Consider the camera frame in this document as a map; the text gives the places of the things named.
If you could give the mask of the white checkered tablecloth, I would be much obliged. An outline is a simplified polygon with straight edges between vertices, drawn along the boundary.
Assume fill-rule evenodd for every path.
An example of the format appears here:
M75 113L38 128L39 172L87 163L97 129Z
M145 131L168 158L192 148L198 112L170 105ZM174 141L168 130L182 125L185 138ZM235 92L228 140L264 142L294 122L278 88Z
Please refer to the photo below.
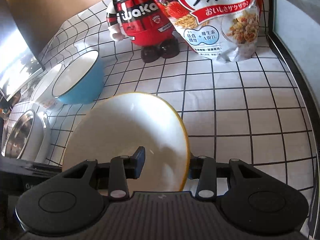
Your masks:
M311 199L317 159L308 112L263 31L246 61L213 63L181 42L178 56L145 64L138 46L109 39L106 5L101 1L61 26L44 49L46 67L99 49L106 60L99 101L133 91L156 94L182 117L193 153L219 161L236 155Z

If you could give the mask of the stainless steel bowl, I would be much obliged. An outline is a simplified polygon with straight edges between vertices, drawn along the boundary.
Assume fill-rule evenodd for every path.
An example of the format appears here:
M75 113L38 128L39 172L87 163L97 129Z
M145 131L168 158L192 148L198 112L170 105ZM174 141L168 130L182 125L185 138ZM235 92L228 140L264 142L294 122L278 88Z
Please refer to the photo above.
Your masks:
M4 156L19 159L26 147L34 124L34 110L23 113L12 128L4 148Z

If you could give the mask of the red Calbee cereal bag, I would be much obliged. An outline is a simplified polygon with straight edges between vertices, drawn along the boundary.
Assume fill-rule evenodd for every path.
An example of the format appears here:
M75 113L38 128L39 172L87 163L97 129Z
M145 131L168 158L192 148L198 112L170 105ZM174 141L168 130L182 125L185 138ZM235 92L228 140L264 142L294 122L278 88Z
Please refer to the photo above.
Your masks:
M155 0L199 55L225 63L249 59L257 47L263 0Z

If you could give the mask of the white glass PC case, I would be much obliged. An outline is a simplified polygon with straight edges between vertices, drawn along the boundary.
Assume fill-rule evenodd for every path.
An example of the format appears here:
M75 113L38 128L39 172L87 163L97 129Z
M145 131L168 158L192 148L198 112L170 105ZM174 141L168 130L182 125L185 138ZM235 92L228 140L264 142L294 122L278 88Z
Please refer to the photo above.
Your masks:
M319 0L269 0L269 36L306 106L319 156Z

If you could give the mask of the red panda robot figurine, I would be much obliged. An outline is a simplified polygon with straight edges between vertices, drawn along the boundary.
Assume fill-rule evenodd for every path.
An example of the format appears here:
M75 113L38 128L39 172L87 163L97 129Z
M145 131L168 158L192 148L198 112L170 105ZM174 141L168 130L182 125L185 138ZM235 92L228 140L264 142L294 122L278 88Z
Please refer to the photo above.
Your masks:
M174 26L154 0L112 0L106 10L110 38L121 41L125 37L141 47L143 62L159 57L170 59L180 53Z

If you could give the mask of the yellow rimmed white bowl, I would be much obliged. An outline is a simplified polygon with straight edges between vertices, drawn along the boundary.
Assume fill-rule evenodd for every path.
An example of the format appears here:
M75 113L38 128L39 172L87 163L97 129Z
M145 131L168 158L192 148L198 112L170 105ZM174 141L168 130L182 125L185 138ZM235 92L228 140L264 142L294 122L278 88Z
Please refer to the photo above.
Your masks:
M77 125L67 142L62 169L85 160L109 163L131 156L139 146L146 159L129 192L181 191L187 180L190 146L187 130L175 109L148 93L126 93L98 103Z

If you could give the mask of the white printed paper bowl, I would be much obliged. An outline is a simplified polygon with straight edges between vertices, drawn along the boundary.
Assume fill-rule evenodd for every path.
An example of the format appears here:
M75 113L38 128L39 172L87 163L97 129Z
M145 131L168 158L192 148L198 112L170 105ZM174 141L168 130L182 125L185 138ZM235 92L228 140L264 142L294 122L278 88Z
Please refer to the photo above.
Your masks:
M56 112L63 107L63 103L52 96L53 85L62 71L63 64L59 63L45 74L35 87L30 98L31 102L51 112Z

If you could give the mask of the blue enamel bowl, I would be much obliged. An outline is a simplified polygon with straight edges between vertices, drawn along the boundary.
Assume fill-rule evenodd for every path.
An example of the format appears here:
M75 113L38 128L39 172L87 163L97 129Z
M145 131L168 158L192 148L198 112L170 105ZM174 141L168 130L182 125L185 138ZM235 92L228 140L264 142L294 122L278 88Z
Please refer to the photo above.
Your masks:
M89 104L104 87L104 65L99 51L88 51L73 60L57 77L52 96L67 105Z

